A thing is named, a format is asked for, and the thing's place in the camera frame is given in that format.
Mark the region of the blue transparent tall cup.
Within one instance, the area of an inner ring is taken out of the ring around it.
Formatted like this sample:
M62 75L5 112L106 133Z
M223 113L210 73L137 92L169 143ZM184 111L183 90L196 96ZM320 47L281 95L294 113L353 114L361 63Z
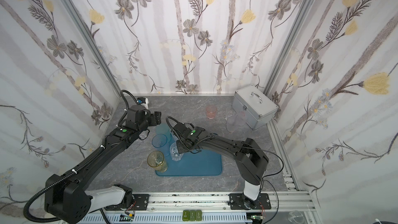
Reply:
M157 134L152 139L152 146L162 152L164 156L170 155L170 145L167 136L164 134Z

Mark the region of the yellow transparent cup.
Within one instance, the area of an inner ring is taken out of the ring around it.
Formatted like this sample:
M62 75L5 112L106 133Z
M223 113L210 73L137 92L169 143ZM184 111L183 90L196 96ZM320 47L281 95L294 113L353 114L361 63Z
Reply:
M158 150L153 151L148 155L147 164L160 173L163 173L168 169L164 154Z

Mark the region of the teal transparent cup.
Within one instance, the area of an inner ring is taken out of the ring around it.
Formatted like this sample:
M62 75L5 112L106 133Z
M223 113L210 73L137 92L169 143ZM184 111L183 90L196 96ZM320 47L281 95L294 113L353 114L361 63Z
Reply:
M172 139L172 134L169 126L165 123L162 123L155 128L156 134L163 134L166 136L167 141L169 142Z

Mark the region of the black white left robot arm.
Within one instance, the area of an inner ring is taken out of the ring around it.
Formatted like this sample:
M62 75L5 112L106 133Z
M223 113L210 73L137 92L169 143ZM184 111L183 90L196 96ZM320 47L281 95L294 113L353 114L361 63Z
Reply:
M98 174L128 149L149 127L161 124L161 112L151 113L144 106L131 106L123 120L108 134L99 148L65 174L46 181L44 209L53 216L76 224L88 213L114 206L128 209L135 203L131 188L121 184L102 190L87 189Z

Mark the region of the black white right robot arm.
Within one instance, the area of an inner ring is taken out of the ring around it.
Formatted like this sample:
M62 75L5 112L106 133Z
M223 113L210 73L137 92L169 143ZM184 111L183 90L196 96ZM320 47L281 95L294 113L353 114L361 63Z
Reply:
M247 138L244 141L223 138L210 133L204 128L195 127L176 121L175 125L168 123L171 133L176 136L179 153L199 153L210 150L233 159L241 177L244 179L244 190L240 200L230 200L240 209L256 209L260 204L262 178L267 169L269 158L255 140Z

